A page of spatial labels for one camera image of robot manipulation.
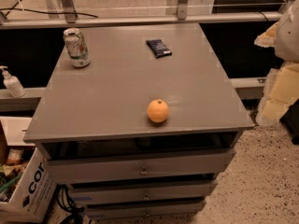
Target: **can top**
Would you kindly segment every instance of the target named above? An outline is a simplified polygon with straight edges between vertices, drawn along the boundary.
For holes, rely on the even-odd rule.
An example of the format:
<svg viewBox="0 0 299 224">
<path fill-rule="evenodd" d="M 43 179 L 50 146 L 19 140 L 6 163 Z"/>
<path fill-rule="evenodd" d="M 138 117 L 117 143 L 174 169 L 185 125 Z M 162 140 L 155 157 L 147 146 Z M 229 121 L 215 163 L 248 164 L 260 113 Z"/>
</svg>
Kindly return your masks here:
<svg viewBox="0 0 299 224">
<path fill-rule="evenodd" d="M 78 35 L 80 33 L 79 28 L 68 28 L 66 30 L 64 30 L 64 35 L 68 36 L 68 35 Z"/>
</svg>

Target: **drawer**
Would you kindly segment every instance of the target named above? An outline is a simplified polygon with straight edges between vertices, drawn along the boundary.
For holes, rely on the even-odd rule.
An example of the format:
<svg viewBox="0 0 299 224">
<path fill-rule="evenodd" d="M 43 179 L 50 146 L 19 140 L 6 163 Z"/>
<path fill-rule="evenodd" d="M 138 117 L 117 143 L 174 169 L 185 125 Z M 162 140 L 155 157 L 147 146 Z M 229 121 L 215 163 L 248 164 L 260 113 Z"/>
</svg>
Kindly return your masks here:
<svg viewBox="0 0 299 224">
<path fill-rule="evenodd" d="M 47 161 L 47 170 L 58 184 L 76 184 L 152 178 L 159 176 L 198 175 L 223 172 L 233 158 L 230 148 L 160 153 L 154 155 Z"/>
<path fill-rule="evenodd" d="M 150 217 L 183 213 L 195 214 L 201 211 L 205 204 L 205 200 L 201 199 L 149 204 L 135 203 L 133 205 L 87 208 L 85 214 L 91 220 L 117 219 L 126 217 Z"/>
<path fill-rule="evenodd" d="M 200 180 L 198 175 L 166 179 L 146 179 L 143 183 L 129 180 L 126 183 L 131 184 L 115 182 L 111 187 L 71 189 L 70 197 L 81 205 L 174 200 L 210 195 L 217 185 L 216 180 Z"/>
</svg>

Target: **floor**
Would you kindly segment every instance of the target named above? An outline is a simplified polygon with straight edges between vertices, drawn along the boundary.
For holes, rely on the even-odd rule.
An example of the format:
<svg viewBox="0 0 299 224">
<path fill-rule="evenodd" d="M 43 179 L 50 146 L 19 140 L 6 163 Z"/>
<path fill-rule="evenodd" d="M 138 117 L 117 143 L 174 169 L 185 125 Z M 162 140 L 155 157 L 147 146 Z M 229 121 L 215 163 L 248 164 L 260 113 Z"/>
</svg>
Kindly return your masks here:
<svg viewBox="0 0 299 224">
<path fill-rule="evenodd" d="M 12 7 L 16 2 L 0 0 L 0 7 Z M 45 0 L 21 2 L 27 8 L 46 9 Z M 196 8 L 191 12 L 208 13 L 210 2 L 212 0 L 204 0 L 203 4 L 200 0 L 190 0 L 190 5 Z M 76 0 L 76 3 L 79 11 L 104 18 L 171 14 L 176 0 Z M 55 0 L 52 4 L 57 11 L 61 10 Z M 7 17 L 11 20 L 49 19 L 48 15 L 25 11 L 12 11 Z M 292 144 L 287 130 L 280 123 L 273 127 L 257 126 L 244 132 L 235 149 L 234 159 L 218 176 L 219 184 L 212 195 L 206 198 L 204 210 L 195 216 L 138 217 L 98 223 L 299 223 L 299 147 Z M 66 216 L 68 214 L 54 204 L 49 208 L 45 223 L 60 223 Z M 85 217 L 84 223 L 90 223 L 90 220 Z"/>
<path fill-rule="evenodd" d="M 255 224 L 299 223 L 299 146 L 280 123 L 245 131 L 236 155 L 217 178 L 203 211 L 162 217 L 106 220 L 101 224 Z M 57 204 L 46 222 L 60 223 L 68 214 Z"/>
</svg>

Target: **gray tabletop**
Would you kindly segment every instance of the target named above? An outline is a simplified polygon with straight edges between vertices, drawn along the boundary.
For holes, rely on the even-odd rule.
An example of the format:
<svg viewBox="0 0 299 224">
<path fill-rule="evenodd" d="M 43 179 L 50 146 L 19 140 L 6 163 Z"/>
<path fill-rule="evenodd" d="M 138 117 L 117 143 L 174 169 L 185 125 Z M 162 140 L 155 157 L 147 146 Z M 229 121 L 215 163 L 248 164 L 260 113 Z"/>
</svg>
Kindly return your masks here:
<svg viewBox="0 0 299 224">
<path fill-rule="evenodd" d="M 253 123 L 198 24 L 81 29 L 91 64 L 57 62 L 25 142 L 56 142 L 245 130 Z M 155 59 L 146 40 L 173 52 Z M 147 117 L 163 99 L 169 118 Z"/>
</svg>

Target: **hand sanitizer bottle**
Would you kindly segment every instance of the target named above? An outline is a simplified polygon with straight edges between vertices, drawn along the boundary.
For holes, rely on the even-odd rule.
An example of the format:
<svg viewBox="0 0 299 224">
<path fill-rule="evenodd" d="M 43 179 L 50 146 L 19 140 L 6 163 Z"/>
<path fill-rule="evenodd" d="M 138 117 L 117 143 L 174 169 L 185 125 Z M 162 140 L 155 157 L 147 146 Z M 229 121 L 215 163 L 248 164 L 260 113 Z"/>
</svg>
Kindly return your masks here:
<svg viewBox="0 0 299 224">
<path fill-rule="evenodd" d="M 2 75 L 4 77 L 3 83 L 9 90 L 11 95 L 15 98 L 22 97 L 26 93 L 26 90 L 24 89 L 20 81 L 5 70 L 7 69 L 6 66 L 0 66 L 0 69 L 2 70 Z"/>
</svg>

